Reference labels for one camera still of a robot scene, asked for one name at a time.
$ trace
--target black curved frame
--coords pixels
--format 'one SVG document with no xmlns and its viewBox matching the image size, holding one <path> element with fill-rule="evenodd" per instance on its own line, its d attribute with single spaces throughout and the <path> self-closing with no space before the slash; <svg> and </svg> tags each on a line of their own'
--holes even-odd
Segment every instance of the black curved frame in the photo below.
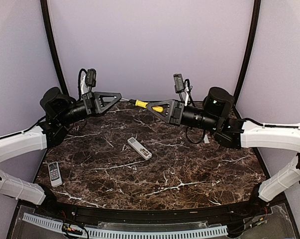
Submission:
<svg viewBox="0 0 300 239">
<path fill-rule="evenodd" d="M 58 53 L 57 53 L 57 48 L 56 48 L 56 44 L 55 44 L 54 34 L 52 32 L 47 0 L 40 0 L 40 4 L 41 4 L 42 17 L 43 17 L 45 29 L 46 29 L 47 40 L 48 40 L 48 44 L 49 44 L 49 48 L 50 48 L 50 54 L 51 54 L 52 60 L 54 62 L 59 85 L 62 90 L 62 93 L 64 95 L 68 96 L 69 92 L 67 89 L 64 75 L 62 73 L 62 69 L 61 69 L 61 65 L 60 65 L 60 61 L 59 61 L 59 57 L 58 57 Z"/>
<path fill-rule="evenodd" d="M 241 69 L 240 69 L 238 81 L 236 84 L 235 92 L 234 92 L 234 105 L 237 104 L 237 101 L 238 101 L 239 95 L 241 93 L 241 90 L 243 88 L 244 80 L 246 77 L 246 72 L 248 69 L 248 64 L 249 64 L 251 52 L 252 52 L 253 45 L 254 45 L 255 35 L 256 35 L 257 23 L 258 23 L 259 12 L 260 12 L 260 3 L 261 3 L 261 0 L 254 1 L 254 8 L 253 8 L 253 14 L 252 14 L 251 23 L 250 23 L 250 29 L 249 29 L 246 50 L 245 50 L 245 54 L 244 54 L 243 63 L 242 63 Z"/>
</svg>

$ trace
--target yellow handle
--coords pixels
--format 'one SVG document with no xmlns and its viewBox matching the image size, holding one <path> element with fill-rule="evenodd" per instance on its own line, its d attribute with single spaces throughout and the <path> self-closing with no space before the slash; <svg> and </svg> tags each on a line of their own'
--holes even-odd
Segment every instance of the yellow handle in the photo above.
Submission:
<svg viewBox="0 0 300 239">
<path fill-rule="evenodd" d="M 140 106 L 140 107 L 145 108 L 145 109 L 146 109 L 147 104 L 148 104 L 147 102 L 143 102 L 143 101 L 140 101 L 140 100 L 136 100 L 136 102 L 135 102 L 135 106 Z M 154 107 L 152 107 L 152 109 L 159 112 L 159 113 L 163 112 L 163 107 L 162 106 L 154 106 Z"/>
</svg>

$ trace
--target black cylindrical motor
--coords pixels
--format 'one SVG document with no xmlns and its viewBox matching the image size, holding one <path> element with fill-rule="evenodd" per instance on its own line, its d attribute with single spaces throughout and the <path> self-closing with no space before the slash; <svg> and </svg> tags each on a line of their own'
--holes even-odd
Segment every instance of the black cylindrical motor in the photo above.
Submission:
<svg viewBox="0 0 300 239">
<path fill-rule="evenodd" d="M 210 116 L 195 107 L 187 106 L 184 108 L 181 124 L 201 128 L 208 131 L 215 131 L 218 117 Z"/>
<path fill-rule="evenodd" d="M 58 120 L 64 124 L 71 124 L 87 118 L 87 110 L 83 101 L 77 101 L 69 105 L 59 117 Z"/>
<path fill-rule="evenodd" d="M 204 100 L 203 110 L 184 107 L 181 124 L 214 132 L 220 118 L 227 118 L 234 103 L 234 97 L 226 90 L 212 87 Z"/>
<path fill-rule="evenodd" d="M 204 100 L 204 111 L 216 117 L 228 117 L 234 104 L 234 97 L 220 87 L 212 87 Z"/>
</svg>

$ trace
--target white cable tray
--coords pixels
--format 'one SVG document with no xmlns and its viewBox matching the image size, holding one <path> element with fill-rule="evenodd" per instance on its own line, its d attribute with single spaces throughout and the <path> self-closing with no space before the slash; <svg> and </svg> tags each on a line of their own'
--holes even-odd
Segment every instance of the white cable tray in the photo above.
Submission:
<svg viewBox="0 0 300 239">
<path fill-rule="evenodd" d="M 61 220 L 47 219 L 29 213 L 24 213 L 22 220 L 53 232 L 62 233 L 63 222 Z M 85 228 L 90 239 L 205 239 L 228 235 L 227 226 L 179 232 L 123 232 L 95 229 L 87 226 Z M 87 238 L 85 232 L 81 238 Z"/>
</svg>

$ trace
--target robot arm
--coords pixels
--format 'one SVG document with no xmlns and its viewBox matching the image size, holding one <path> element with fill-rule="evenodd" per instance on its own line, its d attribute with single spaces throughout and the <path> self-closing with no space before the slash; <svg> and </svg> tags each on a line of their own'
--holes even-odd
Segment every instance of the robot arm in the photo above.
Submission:
<svg viewBox="0 0 300 239">
<path fill-rule="evenodd" d="M 184 90 L 183 79 L 175 74 L 176 93 Z M 203 102 L 202 109 L 186 105 L 187 102 L 168 100 L 147 105 L 147 110 L 172 125 L 186 125 L 209 131 L 222 146 L 228 148 L 267 147 L 288 149 L 297 156 L 277 174 L 254 188 L 257 199 L 271 201 L 276 195 L 300 181 L 300 123 L 267 124 L 252 119 L 231 119 L 229 113 L 234 97 L 226 90 L 213 87 Z M 153 107 L 164 108 L 162 113 Z"/>
<path fill-rule="evenodd" d="M 121 94 L 92 92 L 92 87 L 96 86 L 96 76 L 94 69 L 88 70 L 80 82 L 78 101 L 63 95 L 57 87 L 48 90 L 40 101 L 46 112 L 45 121 L 39 120 L 29 129 L 1 136 L 0 163 L 28 152 L 55 147 L 64 140 L 70 124 L 88 117 L 102 116 L 114 106 L 121 99 Z M 113 100 L 105 102 L 105 97 L 112 97 Z M 53 195 L 43 185 L 25 182 L 1 170 L 0 194 L 36 205 L 41 205 L 48 195 Z"/>
</svg>

